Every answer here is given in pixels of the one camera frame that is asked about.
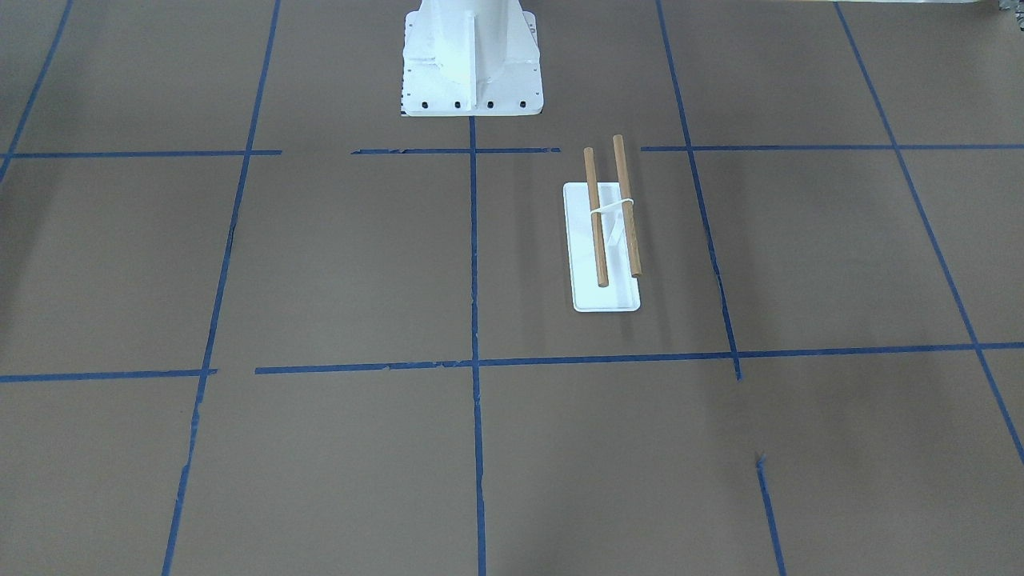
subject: brown rod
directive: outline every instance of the brown rod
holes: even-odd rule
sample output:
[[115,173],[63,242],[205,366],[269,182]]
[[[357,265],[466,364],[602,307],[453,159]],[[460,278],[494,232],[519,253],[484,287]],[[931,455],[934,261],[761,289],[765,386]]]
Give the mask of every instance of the brown rod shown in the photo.
[[[612,136],[611,143],[615,147],[615,170],[618,172],[618,189],[623,193],[623,200],[633,198],[630,171],[626,167],[626,145],[623,142],[623,135]],[[633,219],[632,202],[623,202],[623,219],[626,223],[626,248],[630,253],[630,274],[633,278],[640,278],[643,269],[640,265],[640,243],[637,242],[637,224]]]
[[604,253],[604,227],[601,224],[601,213],[594,212],[601,207],[601,199],[597,195],[597,167],[594,165],[594,149],[583,149],[583,163],[587,168],[587,192],[590,194],[590,227],[594,231],[597,285],[604,288],[608,285],[608,257]]

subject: white metal base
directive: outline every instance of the white metal base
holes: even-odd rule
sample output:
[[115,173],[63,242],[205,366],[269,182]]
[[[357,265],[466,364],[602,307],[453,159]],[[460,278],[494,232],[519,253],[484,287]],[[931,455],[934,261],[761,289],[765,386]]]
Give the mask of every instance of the white metal base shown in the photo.
[[608,286],[605,288],[597,285],[587,182],[567,182],[562,188],[569,247],[569,277],[572,281],[572,307],[577,312],[636,312],[640,310],[640,285],[630,274],[622,192],[618,182],[598,182],[597,190],[602,206],[599,211],[608,259]]
[[[406,16],[401,113],[407,116],[528,116],[544,108],[537,18],[509,2],[507,31],[495,32],[472,12],[450,14],[439,0]],[[452,18],[461,48],[452,48]],[[429,27],[429,30],[417,30]],[[442,34],[446,40],[441,41]],[[493,43],[504,43],[496,47]],[[501,61],[487,60],[499,54]]]

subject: vertical blue line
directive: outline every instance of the vertical blue line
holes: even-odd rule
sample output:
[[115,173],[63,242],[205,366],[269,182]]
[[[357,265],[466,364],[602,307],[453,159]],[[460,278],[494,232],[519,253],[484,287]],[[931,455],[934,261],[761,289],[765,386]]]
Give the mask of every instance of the vertical blue line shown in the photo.
[[903,171],[903,177],[906,179],[906,184],[910,189],[910,196],[913,198],[913,204],[918,208],[918,214],[921,216],[922,223],[925,224],[925,232],[928,233],[928,240],[932,243],[932,249],[935,251],[935,257],[939,260],[939,266],[942,269],[942,275],[946,278],[946,284],[949,286],[949,291],[952,292],[953,301],[956,302],[956,308],[959,311],[961,319],[964,321],[964,327],[967,329],[968,336],[971,338],[971,343],[974,345],[974,352],[978,357],[978,362],[981,363],[981,369],[985,373],[985,379],[988,380],[988,387],[992,392],[992,396],[995,398],[995,404],[998,406],[999,413],[1002,415],[1002,421],[1006,423],[1007,430],[1010,433],[1010,438],[1013,440],[1014,447],[1017,449],[1017,456],[1020,458],[1021,463],[1024,464],[1024,445],[1021,444],[1020,435],[1017,434],[1017,426],[1014,425],[1013,418],[1010,416],[1010,411],[1007,409],[1007,404],[1002,400],[1002,393],[999,392],[999,386],[995,382],[995,377],[992,375],[992,371],[988,367],[988,360],[985,359],[985,353],[978,341],[978,334],[975,332],[974,325],[971,323],[971,318],[967,314],[967,307],[964,305],[964,300],[961,298],[959,290],[956,289],[956,283],[953,281],[953,275],[949,271],[949,265],[946,263],[945,256],[942,255],[942,249],[939,247],[939,241],[935,237],[935,231],[932,229],[932,223],[928,219],[928,213],[925,211],[925,205],[921,201],[921,196],[918,194],[918,187],[914,186],[913,178],[910,176],[910,169],[907,167],[906,161],[903,158],[903,152],[896,142],[896,134],[893,132],[892,125],[889,123],[889,116],[886,115],[886,111],[882,107],[882,98],[879,97],[879,92],[874,88],[874,82],[871,81],[871,77],[867,73],[867,66],[864,64],[864,58],[860,54],[860,49],[857,48],[857,42],[853,39],[853,32],[850,30],[850,25],[846,22],[846,15],[843,14],[843,8],[840,7],[838,2],[834,5],[836,7],[836,14],[839,16],[840,24],[843,25],[843,31],[846,33],[846,38],[850,42],[850,48],[853,50],[853,55],[857,59],[857,66],[860,67],[860,73],[864,77],[864,82],[867,83],[867,89],[871,92],[871,98],[874,100],[874,107],[878,109],[879,116],[882,118],[882,124],[885,126],[886,133],[889,135],[889,141],[892,143],[893,150],[896,152],[896,158],[899,161],[900,169]]
[[469,117],[469,214],[470,214],[470,253],[472,283],[470,288],[472,302],[472,345],[473,345],[473,437],[476,460],[476,570],[478,576],[487,574],[487,539],[484,530],[483,517],[483,423],[480,414],[480,315],[477,305],[478,279],[478,244],[476,227],[476,118]]
[[10,166],[10,161],[13,160],[14,153],[17,152],[17,142],[22,139],[22,132],[25,131],[25,125],[29,123],[32,107],[36,106],[36,98],[39,97],[39,91],[43,87],[43,80],[46,79],[46,73],[50,70],[50,65],[53,64],[53,55],[57,52],[57,45],[60,44],[60,38],[63,36],[63,29],[68,25],[68,16],[71,14],[71,7],[74,3],[75,0],[68,0],[68,3],[65,4],[65,11],[60,14],[60,24],[57,25],[56,34],[53,35],[53,42],[50,43],[50,49],[46,52],[43,68],[39,71],[39,77],[36,78],[36,84],[32,87],[32,92],[29,93],[29,101],[26,102],[22,118],[17,121],[17,128],[14,129],[14,137],[11,138],[10,146],[7,148],[7,155],[4,156],[3,164],[0,164],[0,182],[7,175],[7,168]]
[[679,76],[676,73],[676,59],[672,55],[672,44],[669,42],[669,29],[665,24],[665,8],[662,0],[655,0],[657,19],[662,25],[662,41],[665,43],[665,55],[669,59],[669,72],[672,74],[672,87],[676,90],[676,106],[679,108],[679,123],[683,126],[683,138],[686,140],[686,155],[690,160],[690,172],[693,175],[693,190],[697,195],[697,206],[700,209],[700,222],[703,224],[705,238],[708,240],[708,254],[711,256],[711,268],[715,271],[715,281],[718,283],[718,297],[722,302],[722,320],[725,322],[725,335],[729,339],[729,352],[732,353],[732,366],[736,371],[736,379],[743,379],[743,371],[739,366],[739,352],[736,349],[736,338],[732,332],[732,318],[729,316],[729,303],[725,298],[725,284],[722,282],[722,272],[718,265],[718,255],[715,252],[715,239],[711,233],[711,220],[708,218],[708,207],[703,198],[703,187],[700,186],[700,174],[697,172],[697,158],[693,153],[693,141],[690,138],[690,126],[686,121],[686,108],[683,106],[683,92],[679,86]]
[[775,550],[775,564],[778,565],[778,576],[785,576],[785,560],[782,558],[782,544],[778,540],[778,528],[775,526],[775,510],[771,505],[771,495],[768,494],[768,480],[765,478],[765,455],[758,458],[758,482],[761,484],[761,499],[765,503],[765,517],[768,519],[768,531],[771,533],[771,547]]
[[206,383],[210,374],[210,361],[213,358],[213,344],[217,338],[217,323],[220,321],[220,307],[224,299],[224,287],[227,285],[227,271],[231,262],[231,250],[234,246],[234,229],[239,223],[239,212],[242,208],[242,198],[245,194],[246,180],[249,177],[249,161],[256,139],[256,126],[259,123],[259,111],[263,101],[263,88],[266,85],[266,75],[270,69],[270,54],[273,52],[273,38],[278,30],[278,14],[281,12],[281,0],[274,0],[273,14],[270,16],[270,32],[266,40],[266,51],[263,53],[263,69],[260,72],[259,84],[256,88],[256,99],[253,102],[252,119],[249,122],[249,137],[246,140],[246,154],[242,159],[242,171],[239,174],[239,186],[234,192],[234,204],[231,208],[231,223],[227,229],[227,242],[224,245],[224,256],[220,263],[220,279],[217,282],[217,294],[213,300],[213,313],[210,316],[210,332],[207,336],[206,351],[203,354],[203,373],[199,378],[196,390],[196,403],[193,406],[191,427],[188,434],[188,456],[181,468],[178,481],[178,493],[174,503],[174,515],[171,518],[171,530],[167,537],[167,550],[164,552],[162,576],[170,576],[171,564],[174,561],[174,546],[177,543],[178,528],[181,524],[181,511],[184,507],[185,490],[188,487],[188,472],[191,469],[193,456],[196,452],[196,438],[199,434],[200,405],[206,395]]

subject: wooden stick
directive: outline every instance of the wooden stick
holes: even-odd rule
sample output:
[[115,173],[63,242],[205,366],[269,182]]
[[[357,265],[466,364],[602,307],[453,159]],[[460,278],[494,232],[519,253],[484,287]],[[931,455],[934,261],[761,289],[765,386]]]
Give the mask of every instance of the wooden stick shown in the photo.
[[[623,142],[623,135],[612,136],[611,143],[615,147],[615,170],[618,172],[618,189],[623,193],[623,200],[633,198],[630,171],[626,167],[626,145]],[[630,253],[630,273],[633,278],[640,278],[643,269],[640,266],[640,243],[637,242],[637,224],[633,219],[632,202],[623,202],[623,219],[626,223],[626,248]]]
[[[587,168],[587,192],[590,193],[590,209],[601,207],[601,199],[597,194],[597,167],[594,165],[594,149],[583,149],[583,163]],[[604,288],[608,285],[608,256],[604,252],[604,227],[601,224],[601,213],[590,214],[590,227],[594,231],[594,257],[597,261],[597,285]]]

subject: gray surface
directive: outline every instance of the gray surface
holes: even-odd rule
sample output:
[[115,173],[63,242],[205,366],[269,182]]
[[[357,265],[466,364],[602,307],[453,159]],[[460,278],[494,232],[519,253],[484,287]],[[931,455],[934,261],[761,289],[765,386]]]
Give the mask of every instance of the gray surface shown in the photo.
[[470,574],[468,370],[211,384],[175,574]]
[[187,446],[194,382],[4,384],[4,574],[154,574]]
[[[78,0],[19,152],[242,149],[272,2]],[[653,2],[525,2],[546,112],[481,119],[480,358],[729,351]],[[409,2],[285,1],[173,574],[474,574],[466,119],[398,115]],[[63,4],[0,3],[0,147]],[[835,8],[666,2],[698,145],[887,143]],[[845,5],[900,142],[1024,143],[991,6]],[[643,305],[571,311],[561,188],[627,137]],[[983,341],[1024,340],[1020,151],[907,151]],[[740,351],[969,342],[890,151],[696,153]],[[243,159],[14,160],[0,182],[0,574],[158,574]],[[986,352],[1024,425],[1024,351]],[[1016,574],[1024,475],[973,351],[481,369],[487,568]]]

